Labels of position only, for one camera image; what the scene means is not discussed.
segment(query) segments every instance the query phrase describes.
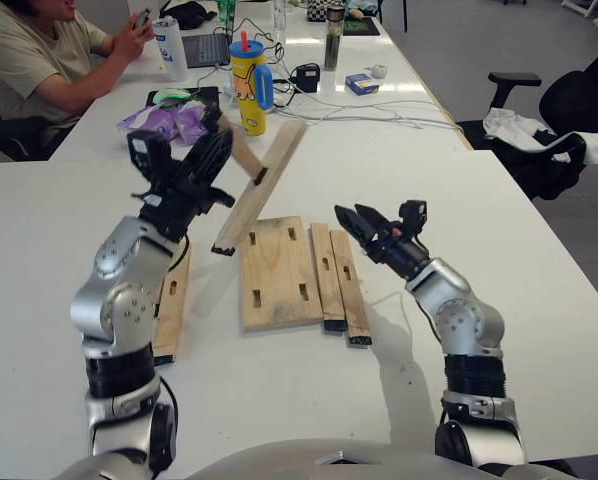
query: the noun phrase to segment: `blue lid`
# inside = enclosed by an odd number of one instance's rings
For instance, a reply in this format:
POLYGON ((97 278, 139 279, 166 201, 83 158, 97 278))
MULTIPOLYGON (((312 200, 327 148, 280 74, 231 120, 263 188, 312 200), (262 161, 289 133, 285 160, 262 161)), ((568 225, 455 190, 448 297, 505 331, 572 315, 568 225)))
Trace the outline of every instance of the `blue lid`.
POLYGON ((241 41, 232 42, 229 47, 230 55, 235 58, 256 58, 263 55, 263 44, 255 40, 248 40, 248 51, 241 51, 241 41))

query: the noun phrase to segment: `green bottle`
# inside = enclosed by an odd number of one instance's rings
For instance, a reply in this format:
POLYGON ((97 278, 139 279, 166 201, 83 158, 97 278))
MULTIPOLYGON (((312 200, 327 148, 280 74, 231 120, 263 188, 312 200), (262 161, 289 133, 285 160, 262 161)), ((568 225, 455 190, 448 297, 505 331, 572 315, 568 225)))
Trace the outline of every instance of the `green bottle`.
POLYGON ((217 10, 219 11, 219 26, 228 31, 228 17, 231 16, 230 23, 234 22, 236 0, 217 0, 217 10))

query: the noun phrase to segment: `plastic bag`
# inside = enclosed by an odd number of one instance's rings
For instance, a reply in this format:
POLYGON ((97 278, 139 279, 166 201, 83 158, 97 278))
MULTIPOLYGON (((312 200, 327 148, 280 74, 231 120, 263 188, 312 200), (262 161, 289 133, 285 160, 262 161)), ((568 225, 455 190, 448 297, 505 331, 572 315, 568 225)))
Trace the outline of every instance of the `plastic bag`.
POLYGON ((188 145, 194 144, 207 133, 201 124, 205 106, 202 102, 192 100, 170 111, 182 140, 188 145))
POLYGON ((117 130, 125 137, 134 130, 159 132, 171 141, 179 133, 170 112, 161 110, 161 105, 146 107, 117 123, 117 130))

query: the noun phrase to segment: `black chair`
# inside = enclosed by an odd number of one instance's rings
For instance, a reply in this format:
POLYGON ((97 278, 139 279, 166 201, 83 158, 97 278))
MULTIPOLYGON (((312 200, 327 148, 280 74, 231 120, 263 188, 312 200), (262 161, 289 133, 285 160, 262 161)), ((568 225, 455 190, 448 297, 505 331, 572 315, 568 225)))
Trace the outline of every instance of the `black chair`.
MULTIPOLYGON (((497 85, 490 108, 503 108, 516 86, 537 87, 541 79, 534 73, 492 72, 488 79, 497 85)), ((598 133, 598 57, 583 72, 567 73, 553 83, 541 98, 539 111, 555 135, 538 132, 535 138, 548 145, 568 135, 550 151, 521 152, 498 140, 486 137, 481 120, 459 122, 464 135, 475 150, 492 150, 529 198, 556 198, 573 187, 585 168, 583 158, 586 144, 571 132, 598 133), (570 163, 552 160, 556 154, 567 153, 570 163)))
POLYGON ((51 125, 42 117, 2 120, 0 116, 0 151, 15 162, 48 160, 69 133, 69 129, 62 130, 48 145, 42 145, 42 133, 51 125))

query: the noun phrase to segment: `chair armrest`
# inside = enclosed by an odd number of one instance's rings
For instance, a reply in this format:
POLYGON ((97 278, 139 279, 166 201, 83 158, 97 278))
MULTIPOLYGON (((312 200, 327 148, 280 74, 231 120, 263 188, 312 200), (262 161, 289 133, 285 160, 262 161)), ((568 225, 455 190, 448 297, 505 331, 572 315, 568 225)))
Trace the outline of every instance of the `chair armrest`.
POLYGON ((490 72, 488 80, 494 83, 508 83, 524 87, 538 87, 541 79, 536 73, 531 72, 490 72))
POLYGON ((490 72, 488 80, 497 84, 497 91, 490 103, 490 108, 502 108, 508 99, 508 95, 517 85, 525 87, 538 87, 541 85, 541 79, 534 73, 490 72))
POLYGON ((8 139, 25 141, 26 137, 39 135, 41 130, 49 125, 51 125, 51 123, 43 117, 2 120, 0 121, 0 142, 8 139))

